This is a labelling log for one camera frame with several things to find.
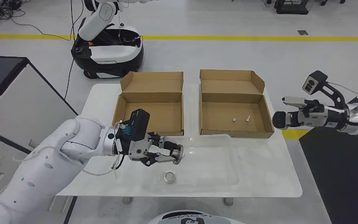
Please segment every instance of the black floor mat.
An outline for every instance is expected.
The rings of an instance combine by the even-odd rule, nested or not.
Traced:
[[[358,223],[358,136],[314,128],[300,143],[331,222]]]

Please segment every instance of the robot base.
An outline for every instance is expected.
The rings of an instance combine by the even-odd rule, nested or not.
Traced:
[[[120,78],[142,65],[143,41],[134,28],[109,24],[91,41],[78,36],[72,56],[87,78]]]

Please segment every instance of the box lid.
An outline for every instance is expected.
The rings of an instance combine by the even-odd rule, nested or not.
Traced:
[[[122,92],[182,92],[183,72],[129,72]]]
[[[265,82],[254,71],[200,71],[201,92],[220,94],[262,94]]]

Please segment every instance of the table leg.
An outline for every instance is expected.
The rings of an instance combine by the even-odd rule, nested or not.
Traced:
[[[123,204],[130,204],[133,201],[133,197],[123,197],[122,202]]]
[[[234,198],[223,198],[223,203],[226,206],[232,206],[234,204]]]

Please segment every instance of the yellow floor line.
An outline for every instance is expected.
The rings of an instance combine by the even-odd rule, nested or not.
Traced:
[[[69,35],[59,35],[69,39]],[[297,42],[357,42],[348,36],[143,36],[144,40],[224,40],[224,41],[297,41]],[[61,40],[56,36],[30,34],[0,34],[0,39]]]
[[[309,130],[283,130],[282,134],[285,139],[300,139],[308,132]]]

